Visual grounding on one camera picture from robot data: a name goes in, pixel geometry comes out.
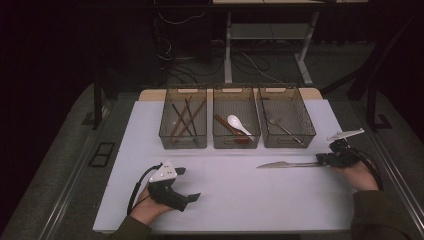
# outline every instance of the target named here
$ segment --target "white spoon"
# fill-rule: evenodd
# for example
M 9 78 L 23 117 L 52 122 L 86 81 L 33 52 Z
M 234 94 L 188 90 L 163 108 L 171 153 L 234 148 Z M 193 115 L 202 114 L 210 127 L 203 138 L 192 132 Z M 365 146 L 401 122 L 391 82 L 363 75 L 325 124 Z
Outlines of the white spoon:
M 242 132 L 244 132 L 246 135 L 252 135 L 249 131 L 246 130 L 246 128 L 243 127 L 238 117 L 234 115 L 230 115 L 227 118 L 228 123 L 231 125 L 231 127 L 236 128 Z

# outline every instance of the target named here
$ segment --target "person's right hand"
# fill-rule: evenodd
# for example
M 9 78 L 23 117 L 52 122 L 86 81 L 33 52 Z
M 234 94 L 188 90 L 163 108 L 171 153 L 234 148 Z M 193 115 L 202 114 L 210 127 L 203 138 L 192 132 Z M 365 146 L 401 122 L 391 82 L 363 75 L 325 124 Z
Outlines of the person's right hand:
M 379 190 L 378 185 L 370 170 L 361 161 L 347 168 L 332 167 L 336 172 L 346 176 L 349 183 L 357 191 Z

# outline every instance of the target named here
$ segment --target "hand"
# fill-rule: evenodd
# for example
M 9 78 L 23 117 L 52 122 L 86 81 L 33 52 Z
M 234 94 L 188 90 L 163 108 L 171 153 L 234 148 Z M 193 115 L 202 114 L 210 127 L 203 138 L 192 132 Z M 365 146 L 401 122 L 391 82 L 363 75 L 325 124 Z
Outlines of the hand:
M 146 225 L 150 225 L 157 217 L 159 217 L 163 213 L 174 210 L 171 207 L 168 207 L 164 204 L 159 204 L 155 200 L 153 200 L 150 197 L 147 185 L 144 187 L 143 191 L 138 196 L 136 204 L 137 205 L 131 211 L 130 216 Z
M 357 191 L 379 190 L 377 182 L 371 175 L 370 170 L 361 161 L 351 167 L 332 167 L 332 169 L 336 172 L 344 174 L 352 187 Z

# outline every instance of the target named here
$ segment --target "dark background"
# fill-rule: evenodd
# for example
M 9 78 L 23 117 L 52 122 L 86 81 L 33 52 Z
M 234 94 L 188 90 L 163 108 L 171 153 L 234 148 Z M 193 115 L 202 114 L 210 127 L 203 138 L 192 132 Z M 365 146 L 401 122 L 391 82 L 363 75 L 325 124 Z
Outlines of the dark background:
M 372 1 L 377 8 L 324 10 L 314 41 L 376 42 L 402 26 L 419 2 Z M 109 98 L 159 86 L 163 83 L 161 63 L 153 33 L 170 34 L 185 47 L 181 40 L 185 35 L 173 34 L 182 29 L 152 27 L 154 14 L 81 10 L 76 4 L 69 0 L 0 1 L 0 232 L 93 76 L 104 80 Z M 424 140 L 424 117 L 417 111 L 424 90 L 422 15 L 417 15 L 393 47 L 376 78 L 381 91 Z M 192 48 L 194 54 L 207 57 L 204 50 L 210 39 L 224 35 L 221 17 L 222 13 L 208 14 L 201 20 L 200 26 L 207 25 L 211 31 L 200 30 L 199 23 L 187 28 L 199 44 Z

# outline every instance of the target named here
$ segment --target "transparent storage bin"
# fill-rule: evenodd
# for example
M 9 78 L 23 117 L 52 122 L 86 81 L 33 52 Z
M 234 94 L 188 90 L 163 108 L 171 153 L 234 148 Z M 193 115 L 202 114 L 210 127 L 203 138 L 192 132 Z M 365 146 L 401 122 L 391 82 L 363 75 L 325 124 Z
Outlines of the transparent storage bin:
M 159 130 L 163 148 L 206 148 L 206 114 L 206 85 L 169 85 Z
M 296 84 L 259 84 L 258 112 L 267 148 L 307 148 L 316 132 Z
M 252 135 L 225 126 L 229 115 L 237 116 Z M 216 149 L 255 149 L 261 135 L 255 95 L 251 84 L 215 84 L 213 87 L 213 143 Z

